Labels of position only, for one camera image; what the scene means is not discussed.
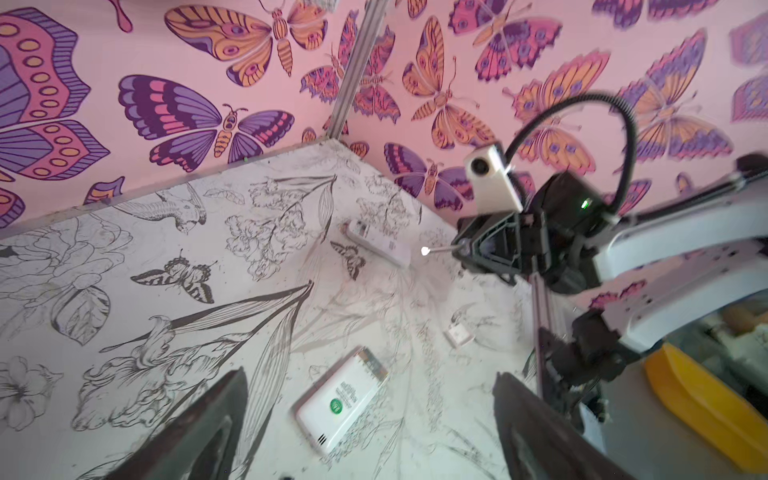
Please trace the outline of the large white remote control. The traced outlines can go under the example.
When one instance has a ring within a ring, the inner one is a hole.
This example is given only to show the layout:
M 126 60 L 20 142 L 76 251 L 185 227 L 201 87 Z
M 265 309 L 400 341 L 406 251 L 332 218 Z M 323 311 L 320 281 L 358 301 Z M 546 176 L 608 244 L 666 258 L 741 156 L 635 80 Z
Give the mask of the large white remote control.
M 408 268 L 411 265 L 411 251 L 408 246 L 369 223 L 361 220 L 347 221 L 344 224 L 344 232 L 355 244 L 400 268 Z

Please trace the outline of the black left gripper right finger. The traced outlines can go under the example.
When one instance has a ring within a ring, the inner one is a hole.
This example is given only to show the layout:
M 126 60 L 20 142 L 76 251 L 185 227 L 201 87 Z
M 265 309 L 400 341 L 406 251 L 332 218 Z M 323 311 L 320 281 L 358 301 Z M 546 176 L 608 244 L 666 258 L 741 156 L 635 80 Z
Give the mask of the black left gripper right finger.
M 509 372 L 493 385 L 494 418 L 512 479 L 630 479 Z

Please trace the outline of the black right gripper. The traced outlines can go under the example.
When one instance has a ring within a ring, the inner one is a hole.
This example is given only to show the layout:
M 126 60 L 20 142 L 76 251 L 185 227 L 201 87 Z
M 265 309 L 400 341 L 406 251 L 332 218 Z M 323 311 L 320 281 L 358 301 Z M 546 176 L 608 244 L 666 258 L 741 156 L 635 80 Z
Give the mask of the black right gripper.
M 558 294 L 596 284 L 587 239 L 605 227 L 603 197 L 570 173 L 552 176 L 521 213 L 464 218 L 452 256 L 475 274 L 539 275 Z

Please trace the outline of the small remote battery cover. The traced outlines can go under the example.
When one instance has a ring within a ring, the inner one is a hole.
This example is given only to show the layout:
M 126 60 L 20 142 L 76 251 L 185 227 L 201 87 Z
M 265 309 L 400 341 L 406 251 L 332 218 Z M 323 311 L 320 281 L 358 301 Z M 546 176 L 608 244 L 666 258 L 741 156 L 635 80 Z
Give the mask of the small remote battery cover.
M 446 329 L 445 335 L 455 349 L 461 349 L 475 339 L 474 335 L 461 323 L 451 324 Z

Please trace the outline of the small white remote control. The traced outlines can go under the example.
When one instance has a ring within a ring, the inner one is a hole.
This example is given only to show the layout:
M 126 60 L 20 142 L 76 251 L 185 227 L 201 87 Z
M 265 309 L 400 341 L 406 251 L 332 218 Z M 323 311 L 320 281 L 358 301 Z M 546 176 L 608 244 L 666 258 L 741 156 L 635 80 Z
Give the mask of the small white remote control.
M 348 355 L 295 409 L 311 446 L 330 454 L 387 382 L 389 372 L 367 347 Z

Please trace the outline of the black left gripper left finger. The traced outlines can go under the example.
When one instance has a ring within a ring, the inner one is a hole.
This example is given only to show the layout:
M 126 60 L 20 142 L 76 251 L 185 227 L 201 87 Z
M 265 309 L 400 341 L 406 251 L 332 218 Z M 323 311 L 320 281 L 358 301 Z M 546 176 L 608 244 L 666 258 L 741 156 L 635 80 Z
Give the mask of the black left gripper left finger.
M 224 375 L 109 479 L 227 479 L 248 401 L 242 369 Z

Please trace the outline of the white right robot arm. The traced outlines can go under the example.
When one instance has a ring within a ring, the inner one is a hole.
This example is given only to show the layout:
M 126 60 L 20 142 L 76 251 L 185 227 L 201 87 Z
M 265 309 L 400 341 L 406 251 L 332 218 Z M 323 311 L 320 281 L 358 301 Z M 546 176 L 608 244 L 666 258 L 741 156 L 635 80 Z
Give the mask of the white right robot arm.
M 608 105 L 626 145 L 615 194 L 606 199 L 563 171 L 527 194 L 512 166 L 534 130 L 582 103 Z M 657 350 L 672 332 L 767 287 L 767 157 L 740 157 L 733 173 L 653 210 L 624 214 L 639 151 L 635 115 L 623 98 L 591 91 L 536 114 L 508 145 L 470 153 L 464 169 L 477 212 L 459 221 L 452 256 L 468 271 L 541 294 L 575 296 L 658 263 L 669 270 L 636 295 L 587 309 L 565 336 L 541 311 L 535 334 L 543 401 L 581 427 L 581 408 L 604 417 L 599 387 Z

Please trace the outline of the clear handle screwdriver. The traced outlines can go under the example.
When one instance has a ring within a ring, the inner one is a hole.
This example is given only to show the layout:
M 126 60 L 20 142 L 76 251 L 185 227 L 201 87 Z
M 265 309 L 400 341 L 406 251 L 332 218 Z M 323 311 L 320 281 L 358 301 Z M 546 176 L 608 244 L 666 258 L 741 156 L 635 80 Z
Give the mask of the clear handle screwdriver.
M 420 254 L 424 257 L 429 255 L 435 255 L 440 253 L 457 253 L 459 255 L 469 255 L 471 253 L 471 246 L 470 243 L 466 239 L 462 239 L 460 242 L 456 244 L 451 244 L 447 246 L 422 246 L 420 249 Z

